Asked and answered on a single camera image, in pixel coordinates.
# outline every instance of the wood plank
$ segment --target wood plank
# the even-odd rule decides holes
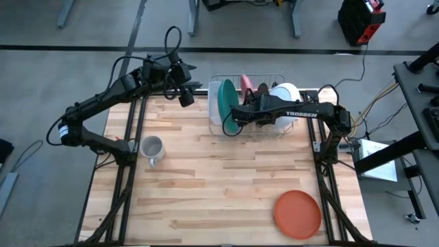
[[[328,89],[320,99],[335,98]],[[129,107],[110,109],[106,137],[123,136]],[[272,217],[277,198],[292,189],[307,192],[320,206],[306,120],[294,122],[294,129],[280,139],[218,139],[208,124],[206,97],[196,97],[187,108],[176,100],[148,99],[143,137],[159,136],[167,154],[154,169],[139,156],[126,244],[327,244],[324,224],[312,238],[297,240],[284,236]],[[352,164],[345,154],[340,159]],[[355,172],[343,165],[334,170],[343,210],[371,237]],[[95,172],[80,239],[90,236],[107,214],[116,173],[114,164]]]

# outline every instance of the gray desk leg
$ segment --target gray desk leg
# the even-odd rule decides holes
[[[71,6],[73,5],[74,2],[75,0],[62,0],[61,11],[58,14],[58,20],[56,21],[56,25],[60,29],[63,29],[64,26],[66,25],[67,17],[69,16]]]
[[[9,196],[12,193],[12,189],[14,188],[15,181],[18,177],[18,173],[8,173],[0,187],[0,217],[6,208],[6,203],[8,202]]]
[[[303,0],[293,0],[291,2],[291,18],[293,21],[294,38],[300,38],[302,31],[300,30],[300,7]]]
[[[191,37],[195,35],[198,24],[198,12],[200,11],[200,0],[189,0],[189,25],[187,33]]]

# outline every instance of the mug handle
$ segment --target mug handle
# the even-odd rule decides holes
[[[150,158],[150,167],[154,168],[157,165],[157,160],[155,158]]]

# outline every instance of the metal stand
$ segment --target metal stand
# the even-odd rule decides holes
[[[58,20],[56,21],[56,25],[58,26],[58,28],[60,29],[64,28],[67,17],[69,16],[71,10],[71,6],[73,5],[74,2],[75,0],[62,0],[61,11],[58,14]]]
[[[293,21],[293,36],[300,38],[302,31],[300,29],[300,7],[303,0],[292,0],[291,2],[291,19]]]
[[[187,33],[190,37],[195,35],[198,26],[198,13],[200,11],[200,0],[189,0],[189,24]]]
[[[372,170],[389,161],[393,161],[396,158],[411,153],[413,150],[424,147],[424,138],[419,131],[416,131],[396,143],[357,161],[355,163],[355,170],[358,174],[363,174],[364,172]]]

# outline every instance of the white bowl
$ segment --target white bowl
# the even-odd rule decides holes
[[[296,88],[296,86],[287,82],[279,84],[276,87],[274,87],[270,91],[270,95],[277,96],[287,101],[296,101],[297,99],[300,100],[299,90]],[[285,128],[296,120],[297,117],[279,117],[278,119],[276,119],[274,125],[276,126],[276,128]]]

